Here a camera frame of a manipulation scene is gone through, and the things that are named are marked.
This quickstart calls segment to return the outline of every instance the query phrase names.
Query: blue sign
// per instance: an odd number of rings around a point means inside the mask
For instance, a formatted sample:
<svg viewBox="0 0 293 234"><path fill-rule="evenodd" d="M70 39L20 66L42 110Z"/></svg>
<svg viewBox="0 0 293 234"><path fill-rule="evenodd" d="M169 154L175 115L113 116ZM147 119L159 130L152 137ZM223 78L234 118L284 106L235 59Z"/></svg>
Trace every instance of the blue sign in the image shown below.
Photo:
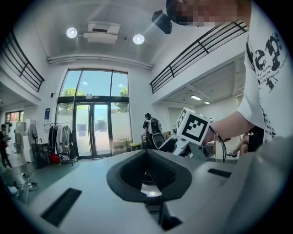
<svg viewBox="0 0 293 234"><path fill-rule="evenodd" d="M50 108L46 108L45 119L49 119L49 117L50 117Z"/></svg>

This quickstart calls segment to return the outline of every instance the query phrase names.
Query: hand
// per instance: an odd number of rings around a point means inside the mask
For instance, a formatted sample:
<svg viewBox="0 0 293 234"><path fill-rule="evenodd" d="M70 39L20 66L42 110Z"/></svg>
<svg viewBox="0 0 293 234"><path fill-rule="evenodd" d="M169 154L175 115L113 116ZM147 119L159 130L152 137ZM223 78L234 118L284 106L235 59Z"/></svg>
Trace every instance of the hand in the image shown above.
<svg viewBox="0 0 293 234"><path fill-rule="evenodd" d="M212 141L214 139L214 133L211 129L208 129L206 136L204 140L202 141L202 144L207 144L208 142Z"/></svg>

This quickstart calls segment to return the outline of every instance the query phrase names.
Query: door frame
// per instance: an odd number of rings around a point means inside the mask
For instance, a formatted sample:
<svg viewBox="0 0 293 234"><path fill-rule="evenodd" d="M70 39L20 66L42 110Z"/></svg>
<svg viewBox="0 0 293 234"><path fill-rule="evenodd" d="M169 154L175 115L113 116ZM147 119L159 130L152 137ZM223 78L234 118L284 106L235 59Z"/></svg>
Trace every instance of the door frame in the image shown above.
<svg viewBox="0 0 293 234"><path fill-rule="evenodd" d="M77 137L76 137L76 112L77 106L80 105L88 105L88 137L89 137L89 144L90 144L90 152L91 155L87 156L79 156L78 146L77 146ZM96 149L96 139L95 139L95 127L94 127L94 107L95 105L107 105L107 123L108 123L108 138L109 138L109 146L110 146L110 153L109 154L97 154ZM73 106L73 113L72 113L72 133L73 133L73 141L75 145L75 150L78 159L100 159L112 156L112 142L113 142L113 132L112 132L112 119L111 119L111 103L110 102L96 102L96 101L88 101L88 102L76 102Z"/></svg>

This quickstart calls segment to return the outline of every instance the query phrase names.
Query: air conditioner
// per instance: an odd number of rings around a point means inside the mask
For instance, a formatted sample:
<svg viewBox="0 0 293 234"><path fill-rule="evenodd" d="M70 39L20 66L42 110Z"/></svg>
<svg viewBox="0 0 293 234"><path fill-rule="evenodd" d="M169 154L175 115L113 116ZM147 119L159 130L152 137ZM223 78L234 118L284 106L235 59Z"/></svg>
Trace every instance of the air conditioner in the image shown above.
<svg viewBox="0 0 293 234"><path fill-rule="evenodd" d="M89 43L115 44L118 38L120 24L111 22L89 22L88 32L83 34Z"/></svg>

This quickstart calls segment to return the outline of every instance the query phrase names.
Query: glass door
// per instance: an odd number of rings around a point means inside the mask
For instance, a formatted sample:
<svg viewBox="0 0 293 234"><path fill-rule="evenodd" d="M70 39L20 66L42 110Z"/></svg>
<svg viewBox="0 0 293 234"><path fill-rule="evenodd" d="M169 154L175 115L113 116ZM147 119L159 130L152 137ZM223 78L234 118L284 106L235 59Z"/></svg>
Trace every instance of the glass door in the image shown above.
<svg viewBox="0 0 293 234"><path fill-rule="evenodd" d="M81 159L92 158L92 136L90 125L90 105L81 103L75 105L75 135L78 156Z"/></svg>
<svg viewBox="0 0 293 234"><path fill-rule="evenodd" d="M93 135L97 158L112 156L109 125L109 104L93 104Z"/></svg>
<svg viewBox="0 0 293 234"><path fill-rule="evenodd" d="M75 137L79 159L112 156L110 104L75 104Z"/></svg>

